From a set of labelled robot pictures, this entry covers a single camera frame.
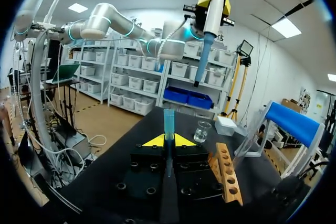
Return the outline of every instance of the white container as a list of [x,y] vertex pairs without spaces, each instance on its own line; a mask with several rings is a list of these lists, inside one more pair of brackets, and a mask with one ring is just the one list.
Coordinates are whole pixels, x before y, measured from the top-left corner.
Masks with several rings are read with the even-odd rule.
[[143,79],[141,78],[137,78],[137,77],[132,77],[129,76],[129,83],[128,83],[128,87],[130,87],[131,89],[136,89],[136,90],[141,90],[143,87]]
[[98,93],[101,91],[101,84],[95,82],[88,82],[88,92]]
[[122,66],[127,66],[128,64],[128,55],[118,55],[117,64]]
[[217,49],[215,48],[210,48],[210,52],[209,52],[209,56],[208,56],[208,61],[213,61],[215,60],[216,58],[216,55],[217,55]]
[[230,52],[220,50],[218,53],[218,61],[224,64],[232,65],[234,55]]
[[141,68],[142,69],[146,69],[146,70],[154,71],[155,70],[155,62],[156,62],[156,58],[153,58],[153,57],[143,57],[142,58]]
[[132,68],[141,68],[141,58],[141,56],[129,55],[128,66]]
[[183,64],[179,62],[172,62],[172,75],[184,77],[187,71],[187,68],[188,68],[187,64]]
[[123,105],[123,92],[121,91],[114,91],[111,93],[111,103],[122,106]]
[[112,74],[112,84],[114,85],[127,85],[128,84],[128,74],[119,74],[113,73]]
[[159,81],[157,80],[144,80],[143,81],[143,91],[156,94],[159,89]]
[[134,110],[141,115],[146,115],[152,110],[153,105],[153,99],[137,98],[134,101]]
[[88,90],[88,83],[86,81],[81,81],[80,82],[80,89],[83,91],[87,91]]
[[232,136],[235,133],[237,125],[230,118],[218,116],[215,122],[215,128],[219,135]]
[[[196,66],[189,66],[189,67],[190,67],[189,79],[194,81],[195,78],[196,78],[196,73],[197,73],[198,67],[196,67]],[[204,73],[202,75],[201,82],[205,81],[205,78],[206,78],[207,74],[208,74],[208,70],[204,69]]]
[[209,78],[207,83],[210,85],[221,87],[224,81],[225,75],[219,71],[211,71],[209,70]]
[[199,50],[199,45],[194,43],[186,43],[184,47],[184,53],[186,55],[197,56]]
[[192,108],[188,108],[188,107],[184,107],[181,106],[179,108],[179,112],[183,113],[183,114],[187,114],[187,115],[195,115],[195,110]]
[[95,52],[83,52],[83,60],[96,60],[96,53]]
[[94,76],[95,75],[95,67],[89,67],[89,66],[80,66],[81,74],[83,76]]
[[105,62],[105,52],[96,52],[96,62]]
[[127,94],[124,94],[122,98],[123,98],[123,103],[124,103],[123,106],[126,109],[134,110],[134,101],[136,98],[139,98],[139,96],[133,93],[127,93]]

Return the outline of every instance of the black table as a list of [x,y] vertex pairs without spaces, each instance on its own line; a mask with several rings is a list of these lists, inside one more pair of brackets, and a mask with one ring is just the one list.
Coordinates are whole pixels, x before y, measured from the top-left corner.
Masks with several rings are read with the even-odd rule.
[[[175,132],[193,141],[193,134],[199,118],[181,113],[175,114]],[[116,183],[122,181],[129,168],[130,152],[136,144],[144,144],[164,132],[163,109],[155,108],[129,132],[121,137],[111,148],[93,162],[70,185],[63,188],[61,194],[80,208],[99,206],[109,208],[111,200],[109,192]],[[227,144],[231,157],[240,142],[232,137],[223,137],[213,127],[204,146],[208,151],[216,152],[216,142]],[[245,158],[236,171],[243,203],[246,204],[270,191],[280,182],[278,172],[267,157]],[[164,194],[163,205],[167,214],[161,215],[161,222],[171,217],[171,208],[176,208],[177,196]]]

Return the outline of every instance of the storage shelf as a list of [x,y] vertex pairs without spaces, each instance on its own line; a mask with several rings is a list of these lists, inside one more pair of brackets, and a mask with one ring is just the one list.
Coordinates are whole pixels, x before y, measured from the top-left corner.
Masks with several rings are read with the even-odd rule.
[[148,93],[148,92],[145,92],[143,90],[133,89],[133,88],[130,88],[128,86],[119,86],[119,85],[115,85],[115,84],[112,84],[112,83],[111,83],[111,86],[115,87],[115,88],[118,88],[118,89],[127,90],[127,91],[130,91],[130,92],[133,92],[133,93],[142,94],[142,95],[145,95],[147,97],[158,98],[157,94]]
[[[200,56],[193,56],[193,55],[184,54],[183,57],[191,58],[191,59],[194,59],[194,60],[200,60]],[[235,66],[230,66],[228,64],[221,63],[221,62],[216,61],[216,60],[208,60],[208,63],[214,64],[214,65],[217,65],[217,66],[221,66],[221,67],[224,67],[224,68],[235,69]]]
[[[174,80],[179,80],[179,81],[184,81],[184,82],[188,82],[188,83],[194,83],[195,82],[195,81],[190,80],[188,78],[180,77],[180,76],[173,76],[171,74],[168,74],[168,78],[174,79]],[[219,91],[223,90],[223,87],[211,85],[211,84],[208,84],[208,83],[205,83],[205,82],[200,82],[199,85],[203,86],[203,87],[211,88],[211,89],[216,89],[216,90],[219,90]]]
[[137,112],[137,111],[135,111],[135,110],[131,110],[131,109],[125,108],[124,106],[116,105],[116,104],[114,104],[114,103],[112,103],[112,102],[109,102],[109,105],[115,106],[115,107],[117,107],[117,108],[121,108],[121,109],[123,109],[123,110],[127,110],[127,111],[130,111],[130,112],[133,112],[133,113],[138,114],[138,115],[143,115],[143,116],[145,116],[145,114],[139,113],[139,112]]
[[181,106],[185,106],[185,107],[189,107],[189,108],[192,108],[192,109],[203,110],[203,111],[207,111],[207,112],[211,112],[211,113],[218,113],[215,109],[209,109],[209,110],[207,110],[207,109],[204,109],[204,108],[200,108],[200,107],[189,105],[187,103],[180,103],[180,102],[168,100],[168,99],[165,99],[165,98],[163,98],[163,101],[175,103],[175,104],[178,104],[178,105],[181,105]]
[[100,101],[101,99],[101,96],[100,96],[100,92],[98,93],[90,93],[86,90],[81,90],[81,89],[78,89],[79,92],[82,92],[83,94],[86,94],[92,98],[95,98],[96,100]]
[[162,75],[161,72],[151,71],[151,70],[142,69],[142,68],[132,68],[132,67],[129,67],[129,66],[123,66],[123,65],[117,65],[117,64],[114,64],[113,66],[116,67],[116,68],[123,68],[123,69],[129,69],[129,70],[133,70],[133,71],[138,71],[138,72],[155,74],[157,76],[161,76]]

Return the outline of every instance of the plastic tube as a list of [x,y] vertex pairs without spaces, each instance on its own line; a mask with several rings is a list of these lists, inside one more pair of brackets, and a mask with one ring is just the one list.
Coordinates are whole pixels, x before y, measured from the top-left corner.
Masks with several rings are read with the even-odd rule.
[[204,70],[208,63],[210,49],[211,49],[212,44],[215,41],[215,38],[216,38],[216,35],[212,33],[205,33],[203,51],[202,51],[201,59],[199,61],[200,63],[199,63],[199,66],[196,72],[194,87],[198,87],[199,82],[202,79]]

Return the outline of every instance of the test tube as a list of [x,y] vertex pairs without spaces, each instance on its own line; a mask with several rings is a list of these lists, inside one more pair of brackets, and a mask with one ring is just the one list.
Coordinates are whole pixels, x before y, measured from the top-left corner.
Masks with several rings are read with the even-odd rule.
[[173,167],[173,142],[174,142],[174,132],[175,132],[175,111],[173,109],[164,109],[164,138],[167,146],[167,173],[168,177],[172,175]]

